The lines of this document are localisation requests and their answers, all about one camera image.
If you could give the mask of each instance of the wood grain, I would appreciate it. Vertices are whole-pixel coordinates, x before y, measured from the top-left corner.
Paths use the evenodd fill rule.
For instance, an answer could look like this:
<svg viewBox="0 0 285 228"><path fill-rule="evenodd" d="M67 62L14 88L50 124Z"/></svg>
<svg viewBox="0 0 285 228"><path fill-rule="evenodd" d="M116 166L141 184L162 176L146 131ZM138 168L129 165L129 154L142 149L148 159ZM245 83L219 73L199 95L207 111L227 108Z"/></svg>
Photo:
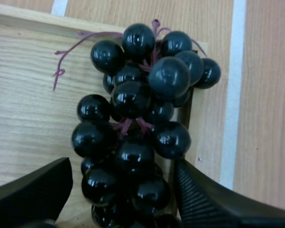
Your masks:
<svg viewBox="0 0 285 228"><path fill-rule="evenodd" d="M233 0L69 0L66 16L127 27L150 25L158 18L165 27L182 30L209 44L208 54L222 68L222 80L193 95L190 119L192 146L187 159L219 180L226 107Z"/></svg>
<svg viewBox="0 0 285 228"><path fill-rule="evenodd" d="M54 0L0 0L0 4L50 13Z"/></svg>
<svg viewBox="0 0 285 228"><path fill-rule="evenodd" d="M61 228L94 227L91 205L81 192L82 159L71 148L70 134L79 122L77 102L90 93L107 99L109 94L102 87L103 75L90 61L94 41L86 41L67 56L63 62L66 74L59 79L55 93L51 75L59 56L53 53L76 43L78 37L73 34L78 30L123 28L0 5L1 10L4 11L0 14L0 185L67 156L73 167L74 186L57 222ZM171 161L159 156L155 160L169 180Z"/></svg>
<svg viewBox="0 0 285 228"><path fill-rule="evenodd" d="M234 190L285 209L285 0L248 0Z"/></svg>

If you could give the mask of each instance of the grape stem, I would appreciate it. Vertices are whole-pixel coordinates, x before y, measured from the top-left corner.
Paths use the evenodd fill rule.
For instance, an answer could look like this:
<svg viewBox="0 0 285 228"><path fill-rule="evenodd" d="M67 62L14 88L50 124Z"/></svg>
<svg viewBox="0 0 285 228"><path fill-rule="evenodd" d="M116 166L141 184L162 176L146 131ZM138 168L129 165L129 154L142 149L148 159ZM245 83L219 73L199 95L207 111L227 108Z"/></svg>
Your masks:
<svg viewBox="0 0 285 228"><path fill-rule="evenodd" d="M162 31L168 31L171 32L172 30L170 28L167 27L163 27L161 28L159 31L158 28L160 27L161 23L159 22L158 19L154 19L152 20L152 28L153 28L153 33L155 36L155 39L160 35L160 33ZM78 36L85 36L84 38L82 38L79 42L77 42L76 44L74 44L69 50L65 50L65 51L56 51L55 55L62 55L62 57L60 58L59 62L58 62L58 66L57 66L57 71L54 73L53 77L55 77L54 80L54 86L53 86L53 91L55 91L56 86L57 86L57 82L58 82L58 78L60 76L62 76L66 70L65 69L61 69L61 63L64 60L64 58L77 46L79 46L80 44L82 44L84 41L86 41L87 39L91 38L91 37L95 37L95 36L113 36L114 38L122 38L123 34L120 32L88 32L88 31L79 31L77 33ZM156 40L156 44L161 43L162 40ZM203 53L203 55L205 57L207 57L206 52L203 50L203 48L199 45L199 43L197 41L195 41L194 39L191 38L191 41L200 49L200 51ZM143 64L139 64L139 67L147 72L150 72L152 66L155 64L156 60L158 59L160 54L159 50L156 50L156 45L154 46L154 50L151 54L151 65L148 65L147 61L144 59Z"/></svg>
<svg viewBox="0 0 285 228"><path fill-rule="evenodd" d="M120 134L122 136L125 136L125 135L128 135L128 130L129 130L129 127L131 126L131 123L132 123L132 120L131 119L126 119L124 122L123 122L123 127L122 127L122 130L120 132Z"/></svg>
<svg viewBox="0 0 285 228"><path fill-rule="evenodd" d="M172 32L171 28L163 27L157 32L156 36L158 37L162 31Z"/></svg>
<svg viewBox="0 0 285 228"><path fill-rule="evenodd" d="M56 51L55 52L55 55L63 54L63 56L60 58L60 61L58 62L58 66L57 66L57 71L53 75L53 77L55 77L53 91L56 89L58 78L60 76L62 76L66 72L65 69L61 69L61 63L62 63L63 59L68 55L68 53L70 53L74 48L79 46L81 43L83 43L87 39L89 39L91 37L95 37L95 36L113 36L115 38L121 38L123 36L123 34L120 33L120 32L78 32L78 35L79 36L87 35L87 36L82 38L76 44L74 44L69 50L66 50L66 51Z"/></svg>
<svg viewBox="0 0 285 228"><path fill-rule="evenodd" d="M153 34L155 36L155 39L157 38L157 29L161 25L160 21L158 19L152 20L152 28L153 28ZM151 54L151 66L153 66L156 62L156 45L154 46L153 52Z"/></svg>
<svg viewBox="0 0 285 228"><path fill-rule="evenodd" d="M141 132L143 134L146 134L147 132L149 132L153 128L152 124L145 122L145 120L141 117L137 118L136 121L140 125Z"/></svg>
<svg viewBox="0 0 285 228"><path fill-rule="evenodd" d="M119 123L109 123L112 127L114 131L120 130L123 128L124 126L124 122L119 122Z"/></svg>

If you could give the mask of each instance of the purple tendril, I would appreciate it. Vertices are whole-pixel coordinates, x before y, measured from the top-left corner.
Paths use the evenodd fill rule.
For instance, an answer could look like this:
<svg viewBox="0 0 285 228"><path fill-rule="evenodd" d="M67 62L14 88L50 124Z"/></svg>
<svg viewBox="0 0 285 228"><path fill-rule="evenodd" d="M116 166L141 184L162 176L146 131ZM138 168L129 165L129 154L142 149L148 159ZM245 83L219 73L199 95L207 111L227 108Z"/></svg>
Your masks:
<svg viewBox="0 0 285 228"><path fill-rule="evenodd" d="M74 48L76 48L81 43L83 43L84 41L86 41L87 39L89 39L91 37L94 37L94 36L106 36L106 35L113 36L115 38L121 38L123 36L123 34L120 33L120 32L90 32L89 35L87 35L86 37L82 38L79 42L74 44L69 50L55 52L55 55L63 54L63 56L60 58L60 61L58 62L58 66L57 66L57 71L53 75L55 77L53 91L56 89L58 78L60 76L62 76L66 72L65 69L61 69L60 67L61 67L61 63L62 63L63 59L68 55L68 53L70 53Z"/></svg>
<svg viewBox="0 0 285 228"><path fill-rule="evenodd" d="M124 122L123 122L123 127L122 127L122 130L120 131L120 134L121 136L125 136L125 135L128 135L128 130L129 130L129 127L131 126L131 123L132 123L132 120L131 119L126 119Z"/></svg>
<svg viewBox="0 0 285 228"><path fill-rule="evenodd" d="M145 67L150 67L149 64L147 63L147 60L146 60L146 59L143 60L143 65L144 65Z"/></svg>
<svg viewBox="0 0 285 228"><path fill-rule="evenodd" d="M141 117L137 118L136 121L139 124L139 126L141 127L141 132L143 134L149 132L153 128L152 124L145 122L145 120Z"/></svg>
<svg viewBox="0 0 285 228"><path fill-rule="evenodd" d="M172 30L171 30L171 28L167 28L167 27L163 27L163 28L161 28L158 32L157 32L157 37L160 35L160 33L162 32L162 31L168 31L168 32L172 32Z"/></svg>
<svg viewBox="0 0 285 228"><path fill-rule="evenodd" d="M203 48L199 45L199 43L198 43L197 41L195 41L194 39L192 39L192 38L191 38L191 41L192 41L196 46L198 46L199 50L203 53L203 55L204 55L205 57L207 57L206 52L205 52L205 51L203 50Z"/></svg>
<svg viewBox="0 0 285 228"><path fill-rule="evenodd" d="M160 21L158 19L152 20L152 28L155 38L157 37L157 29L161 25ZM156 45L154 46L154 50L151 54L151 65L153 66L156 62Z"/></svg>

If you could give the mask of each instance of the wooden tray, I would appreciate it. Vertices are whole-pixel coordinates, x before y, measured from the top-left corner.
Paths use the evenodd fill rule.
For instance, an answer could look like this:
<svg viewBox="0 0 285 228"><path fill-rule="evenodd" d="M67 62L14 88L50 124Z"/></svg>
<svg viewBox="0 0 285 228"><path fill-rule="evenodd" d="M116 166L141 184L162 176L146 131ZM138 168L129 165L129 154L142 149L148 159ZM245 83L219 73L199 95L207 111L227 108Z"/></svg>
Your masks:
<svg viewBox="0 0 285 228"><path fill-rule="evenodd" d="M96 227L91 205L81 192L82 159L72 150L70 136L79 123L76 105L83 96L96 93L109 99L102 86L103 74L89 57L95 39L65 58L66 73L53 92L52 75L60 59L54 53L75 44L80 30L123 32L124 28L0 5L0 185L69 157L74 187L57 221L60 228ZM200 44L207 51L207 45ZM188 103L173 117L187 126ZM157 156L156 162L169 180L171 161Z"/></svg>

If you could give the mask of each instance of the floor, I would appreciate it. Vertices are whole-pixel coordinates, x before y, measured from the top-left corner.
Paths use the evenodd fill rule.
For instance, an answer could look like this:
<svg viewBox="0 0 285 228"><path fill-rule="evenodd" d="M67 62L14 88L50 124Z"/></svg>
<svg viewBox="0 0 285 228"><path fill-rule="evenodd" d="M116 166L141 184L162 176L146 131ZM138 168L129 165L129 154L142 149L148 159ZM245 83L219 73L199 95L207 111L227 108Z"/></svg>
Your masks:
<svg viewBox="0 0 285 228"><path fill-rule="evenodd" d="M158 18L208 42L222 78L194 94L187 159L225 186L285 209L285 0L61 2L55 11L54 0L0 0L122 27Z"/></svg>

